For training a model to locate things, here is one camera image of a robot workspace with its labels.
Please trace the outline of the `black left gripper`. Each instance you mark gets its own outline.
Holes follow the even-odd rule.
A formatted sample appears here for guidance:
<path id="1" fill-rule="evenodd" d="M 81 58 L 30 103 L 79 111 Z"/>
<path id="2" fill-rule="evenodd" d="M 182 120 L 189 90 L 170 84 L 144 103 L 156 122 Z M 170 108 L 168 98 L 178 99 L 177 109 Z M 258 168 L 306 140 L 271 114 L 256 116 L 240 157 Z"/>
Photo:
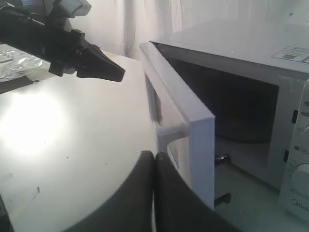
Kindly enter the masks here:
<path id="1" fill-rule="evenodd" d="M 86 47 L 83 32 L 65 29 L 68 18 L 85 14 L 85 6 L 54 6 L 47 16 L 2 6 L 0 41 L 49 62 L 49 72 L 57 76 L 77 72 L 78 78 L 121 82 L 124 68 L 96 45 Z"/>

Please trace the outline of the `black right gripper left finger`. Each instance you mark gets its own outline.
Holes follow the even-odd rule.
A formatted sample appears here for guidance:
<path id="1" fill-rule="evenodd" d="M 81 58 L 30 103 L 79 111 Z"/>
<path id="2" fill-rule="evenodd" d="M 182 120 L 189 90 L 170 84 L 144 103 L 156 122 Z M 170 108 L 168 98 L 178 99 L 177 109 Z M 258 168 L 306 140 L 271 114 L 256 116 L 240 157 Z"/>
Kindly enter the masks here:
<path id="1" fill-rule="evenodd" d="M 21 213 L 21 219 L 10 215 L 15 232 L 151 232 L 153 178 L 155 158 L 151 151 L 142 151 L 125 180 L 96 209 L 76 218 L 73 207 L 57 209 L 45 206 L 36 215 Z"/>

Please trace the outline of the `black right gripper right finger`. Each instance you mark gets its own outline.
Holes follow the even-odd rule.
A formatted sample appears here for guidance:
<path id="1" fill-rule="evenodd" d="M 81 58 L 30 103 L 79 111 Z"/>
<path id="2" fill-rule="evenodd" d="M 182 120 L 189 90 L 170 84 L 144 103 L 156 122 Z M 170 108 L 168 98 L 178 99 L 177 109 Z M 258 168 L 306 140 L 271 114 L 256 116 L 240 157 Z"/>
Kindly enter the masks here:
<path id="1" fill-rule="evenodd" d="M 154 204 L 158 232 L 240 231 L 203 203 L 164 152 L 155 157 Z"/>

